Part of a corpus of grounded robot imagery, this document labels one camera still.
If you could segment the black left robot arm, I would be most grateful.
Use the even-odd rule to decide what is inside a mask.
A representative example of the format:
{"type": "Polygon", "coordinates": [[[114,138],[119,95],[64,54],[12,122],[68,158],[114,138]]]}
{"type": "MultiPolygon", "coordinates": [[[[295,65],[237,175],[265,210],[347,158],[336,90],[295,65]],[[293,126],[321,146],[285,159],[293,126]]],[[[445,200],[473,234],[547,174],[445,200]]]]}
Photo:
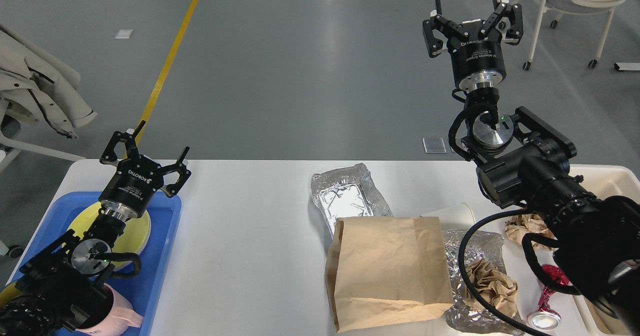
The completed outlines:
{"type": "Polygon", "coordinates": [[[58,329],[80,329],[95,318],[108,299],[108,279],[132,279],[142,270],[137,252],[116,252],[115,243],[132,219],[141,218],[154,195],[172,198],[191,172],[185,147],[179,158],[162,166],[138,151],[136,129],[115,131],[100,157],[115,174],[98,197],[99,208],[82,235],[69,229],[26,261],[14,284],[17,293],[1,308],[3,336],[47,336],[58,329]]]}

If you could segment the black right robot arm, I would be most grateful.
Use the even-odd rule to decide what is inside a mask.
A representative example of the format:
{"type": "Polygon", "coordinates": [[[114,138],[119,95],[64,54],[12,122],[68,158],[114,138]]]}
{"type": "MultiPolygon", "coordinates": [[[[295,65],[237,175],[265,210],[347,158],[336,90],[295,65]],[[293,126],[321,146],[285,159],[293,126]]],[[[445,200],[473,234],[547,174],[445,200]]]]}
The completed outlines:
{"type": "Polygon", "coordinates": [[[476,222],[464,235],[457,263],[471,295],[515,329],[540,331],[503,314],[485,301],[464,271],[467,243],[480,227],[516,215],[541,217],[554,238],[527,233],[521,244],[537,279],[559,293],[581,295],[597,309],[639,334],[639,204],[623,195],[604,200],[570,176],[573,142],[521,106],[512,115],[498,111],[498,84],[505,78],[501,42],[518,45],[522,8],[493,0],[487,19],[457,23],[442,15],[441,0],[422,23],[430,58],[448,51],[455,92],[464,108],[454,119],[452,150],[477,165],[482,194],[502,211],[476,222]]]}

